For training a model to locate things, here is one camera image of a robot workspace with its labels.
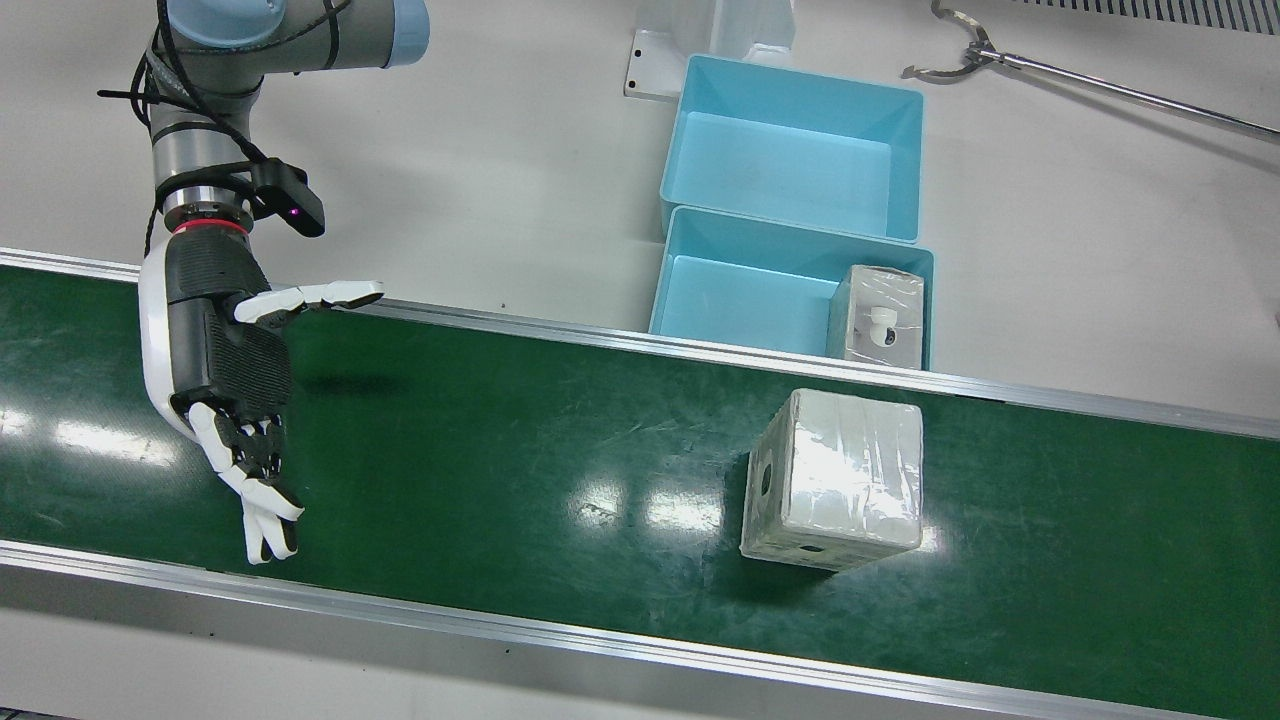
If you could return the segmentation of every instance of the metal frame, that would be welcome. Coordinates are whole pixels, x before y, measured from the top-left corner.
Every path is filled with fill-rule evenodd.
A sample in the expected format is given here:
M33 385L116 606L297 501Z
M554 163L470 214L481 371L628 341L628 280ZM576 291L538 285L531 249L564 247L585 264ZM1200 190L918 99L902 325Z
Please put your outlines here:
M0 568L19 568L76 578L106 580L165 592L227 600L252 606L317 614L348 620L424 630L444 643L499 642L544 651L545 662L594 657L593 682L636 674L689 671L691 682L714 693L717 683L781 683L788 689L835 691L847 694L847 711L860 701L878 701L895 708L893 716L954 717L956 710L998 714L1001 717L1046 720L1096 717L1100 720L1189 720L1203 717L1166 710L1120 705L1032 691L925 678L869 667L837 665L526 620L488 612L364 596L269 578L248 578L195 568L128 560L92 552L0 541ZM652 687L663 687L655 684Z
M138 275L137 265L4 247L0 247L0 265L120 282L137 282ZM772 370L791 375L974 397L1028 407L1062 410L1082 415L1280 439L1280 420L1197 410L1160 402L1124 400L1066 389L980 380L923 370L879 368L847 363L833 357L797 355L553 320L518 318L515 315L462 310L404 300L383 300L375 305L355 310L355 313L413 323L698 360L718 365Z
M45 252L0 249L0 265L54 273L136 282L138 268L67 258ZM1034 407L1161 423L1224 433L1280 438L1280 423L1219 413L1189 410L942 375L936 373L865 368L838 360L771 352L736 346L684 341L644 333L612 331L566 323L494 315L470 310L387 300L361 310L370 315L431 323L454 328L497 332L538 340L572 342L627 352L681 357L796 375L850 380L923 392L978 397ZM425 603L364 596L300 583L212 573L196 568L128 560L99 553L0 541L0 568L29 569L74 578L105 580L168 593L188 593L247 606L269 606L333 618L393 626L415 628L442 642L503 642L540 648L549 661L571 665L584 656L598 659L602 673L623 679L636 674L680 673L692 682L764 683L762 692L836 692L850 702L879 702L895 716L954 717L998 714L1002 717L1100 717L1100 719L1190 719L1180 712L1119 705L1094 700L924 678L868 667L783 657L760 652L668 641L627 633L580 628L445 609Z

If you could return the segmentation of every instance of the robotic arm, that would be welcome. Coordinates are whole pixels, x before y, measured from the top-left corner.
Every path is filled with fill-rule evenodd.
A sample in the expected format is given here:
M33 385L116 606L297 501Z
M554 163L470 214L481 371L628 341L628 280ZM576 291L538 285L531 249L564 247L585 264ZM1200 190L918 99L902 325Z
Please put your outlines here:
M248 138L265 74L413 63L422 0L157 0L157 28L129 94L147 124L156 208L170 234L138 279L142 366L156 411L200 443L241 497L250 562L297 551L302 505L278 484L292 377L280 331L305 309L355 307L376 282L273 291L253 258L255 220L307 237L324 208L301 169Z

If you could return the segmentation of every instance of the white box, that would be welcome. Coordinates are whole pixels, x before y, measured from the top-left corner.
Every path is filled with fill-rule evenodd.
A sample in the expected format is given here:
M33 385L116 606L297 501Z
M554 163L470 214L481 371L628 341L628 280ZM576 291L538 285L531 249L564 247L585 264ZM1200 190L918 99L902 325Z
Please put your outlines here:
M914 405L797 389L748 464L746 557L845 570L920 546Z
M919 370L924 279L893 268L850 268L831 299L827 356Z

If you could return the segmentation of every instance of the metal grabber tool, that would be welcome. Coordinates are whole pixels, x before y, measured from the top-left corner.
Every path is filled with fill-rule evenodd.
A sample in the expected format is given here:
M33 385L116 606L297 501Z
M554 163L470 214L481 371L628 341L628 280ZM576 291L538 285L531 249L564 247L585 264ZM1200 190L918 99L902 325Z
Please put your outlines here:
M952 20L960 24L961 27L968 28L973 33L974 40L973 42L969 44L969 47L965 49L964 65L961 65L959 69L933 70L927 68L916 68L915 65L911 65L905 70L902 70L904 78L916 78L925 82L947 85L963 79L965 76L973 73L978 68L989 65L991 63L998 63L1001 65L1005 65L1006 68L1012 68L1015 70L1030 70L1033 73L1051 77L1055 79L1074 82L1089 90L1096 90L1098 92L1103 92L1115 97L1138 102L1147 108L1161 110L1172 115L1179 115L1204 124L1235 131L1261 140L1280 142L1280 129L1268 128L1266 126L1260 126L1257 123L1242 120L1239 118L1219 113L1216 110L1198 108L1196 105L1189 105L1187 102L1179 102L1178 100L1161 97L1160 95L1152 95L1149 92L1143 92L1140 90L1134 90L1132 87L1125 87L1123 85L1107 82L1102 78L1096 78L1093 76L1066 70L1055 65L1050 65L1048 63L1041 63L1038 60L1032 60L1030 58L1014 55L1012 53L1001 53L996 50L996 46L991 42L991 37L987 35L987 31L978 23L978 20L957 10L950 10L947 8L943 8L941 5L941 0L933 0L931 8L936 17L943 20Z

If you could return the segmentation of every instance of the red ring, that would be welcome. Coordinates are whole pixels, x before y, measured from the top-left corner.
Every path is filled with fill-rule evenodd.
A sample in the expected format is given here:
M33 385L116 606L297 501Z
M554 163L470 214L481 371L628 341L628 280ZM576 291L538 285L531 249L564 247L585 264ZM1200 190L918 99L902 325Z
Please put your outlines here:
M238 232L241 234L248 234L248 231L244 229L244 228L242 228L241 225L237 225L236 223L233 223L230 220L223 220L223 219L219 219L219 218L197 218L195 220L187 220L186 223L178 225L173 231L173 234L178 234L178 233L186 231L187 228L198 228L198 227L204 227L204 225L215 225L215 227L230 228L230 229L233 229L233 231L236 231L236 232Z

